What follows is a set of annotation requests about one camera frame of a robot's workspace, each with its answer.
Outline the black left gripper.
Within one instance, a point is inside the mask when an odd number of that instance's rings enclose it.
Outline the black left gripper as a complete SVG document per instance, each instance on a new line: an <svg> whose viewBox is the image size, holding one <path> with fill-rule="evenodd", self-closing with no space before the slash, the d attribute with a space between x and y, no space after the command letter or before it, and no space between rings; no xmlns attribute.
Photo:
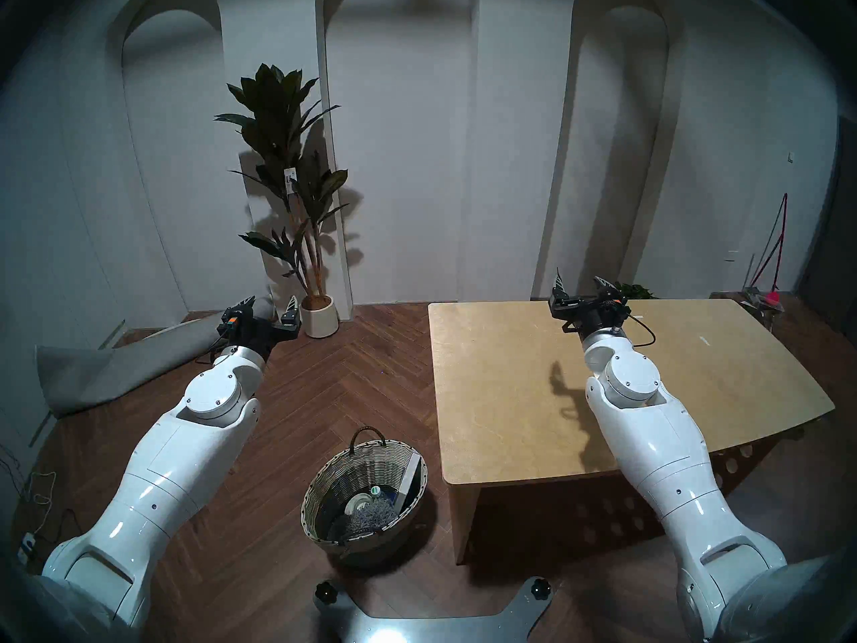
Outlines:
<svg viewBox="0 0 857 643"><path fill-rule="evenodd" d="M267 361L277 344L295 340L300 328L300 306L292 295L280 324L254 317L255 296L243 299L225 310L225 321L219 324L219 337L226 340L226 348L247 348Z"/></svg>

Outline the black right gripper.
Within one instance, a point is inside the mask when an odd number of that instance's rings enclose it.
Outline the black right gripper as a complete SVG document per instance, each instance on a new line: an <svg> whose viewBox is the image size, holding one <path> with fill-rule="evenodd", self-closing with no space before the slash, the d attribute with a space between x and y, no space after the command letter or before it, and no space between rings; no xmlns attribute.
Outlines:
<svg viewBox="0 0 857 643"><path fill-rule="evenodd" d="M618 334L629 318L628 297L600 276L594 276L593 280L597 288L596 299L577 298L566 291L560 271L556 269L549 309L554 319L563 321L563 333L589 337L597 331L608 330Z"/></svg>

